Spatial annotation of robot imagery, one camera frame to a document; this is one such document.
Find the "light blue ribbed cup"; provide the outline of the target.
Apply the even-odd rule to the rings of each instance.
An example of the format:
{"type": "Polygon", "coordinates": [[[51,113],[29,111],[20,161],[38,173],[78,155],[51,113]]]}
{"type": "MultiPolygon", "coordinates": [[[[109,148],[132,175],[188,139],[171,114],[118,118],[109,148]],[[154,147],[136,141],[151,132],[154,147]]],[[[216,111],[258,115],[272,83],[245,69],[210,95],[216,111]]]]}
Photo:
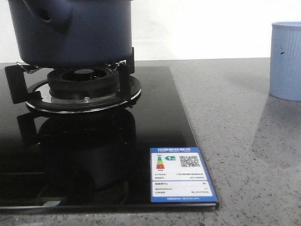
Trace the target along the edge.
{"type": "Polygon", "coordinates": [[[284,100],[301,100],[301,23],[272,24],[270,94],[284,100]]]}

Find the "black metal pot support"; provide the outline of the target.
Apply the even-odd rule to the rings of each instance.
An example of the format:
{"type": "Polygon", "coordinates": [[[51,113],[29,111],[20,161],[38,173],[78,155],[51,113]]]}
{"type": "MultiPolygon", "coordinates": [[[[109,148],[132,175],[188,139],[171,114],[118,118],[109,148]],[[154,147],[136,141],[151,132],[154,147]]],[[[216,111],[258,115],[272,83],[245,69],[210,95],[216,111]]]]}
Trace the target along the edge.
{"type": "Polygon", "coordinates": [[[80,114],[131,107],[136,104],[141,96],[142,86],[139,80],[132,76],[135,72],[134,51],[121,61],[110,62],[97,67],[105,67],[112,72],[118,72],[119,89],[102,97],[84,97],[79,100],[61,99],[52,96],[47,78],[27,87],[24,75],[37,72],[40,69],[37,66],[16,63],[15,65],[6,66],[5,74],[12,102],[14,104],[25,103],[26,107],[32,112],[80,114]]]}

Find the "dark blue cooking pot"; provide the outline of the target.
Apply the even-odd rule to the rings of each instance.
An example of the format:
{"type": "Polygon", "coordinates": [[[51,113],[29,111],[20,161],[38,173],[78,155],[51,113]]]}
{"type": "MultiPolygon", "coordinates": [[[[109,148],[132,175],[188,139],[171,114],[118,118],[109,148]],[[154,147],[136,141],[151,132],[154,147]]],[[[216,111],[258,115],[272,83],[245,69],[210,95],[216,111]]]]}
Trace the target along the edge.
{"type": "Polygon", "coordinates": [[[27,64],[95,66],[132,54],[129,0],[11,0],[8,5],[27,64]]]}

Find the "blue white energy label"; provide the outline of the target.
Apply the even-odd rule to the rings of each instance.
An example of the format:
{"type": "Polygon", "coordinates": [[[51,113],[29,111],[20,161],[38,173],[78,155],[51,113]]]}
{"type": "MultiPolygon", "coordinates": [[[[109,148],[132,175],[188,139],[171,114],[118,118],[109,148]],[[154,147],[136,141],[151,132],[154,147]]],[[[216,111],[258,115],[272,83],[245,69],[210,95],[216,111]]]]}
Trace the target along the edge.
{"type": "Polygon", "coordinates": [[[150,149],[150,201],[216,205],[218,199],[197,147],[150,149]]]}

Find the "black glass gas stove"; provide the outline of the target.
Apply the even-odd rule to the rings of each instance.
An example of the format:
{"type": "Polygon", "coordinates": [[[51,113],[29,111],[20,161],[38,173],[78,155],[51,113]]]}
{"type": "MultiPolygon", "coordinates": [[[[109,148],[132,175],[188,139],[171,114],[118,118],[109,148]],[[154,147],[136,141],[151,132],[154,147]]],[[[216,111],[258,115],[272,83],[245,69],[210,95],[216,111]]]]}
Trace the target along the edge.
{"type": "MultiPolygon", "coordinates": [[[[151,202],[150,149],[197,147],[166,66],[137,67],[133,108],[49,116],[11,100],[0,71],[1,212],[198,211],[196,203],[151,202]]],[[[25,74],[29,85],[47,69],[25,74]]]]}

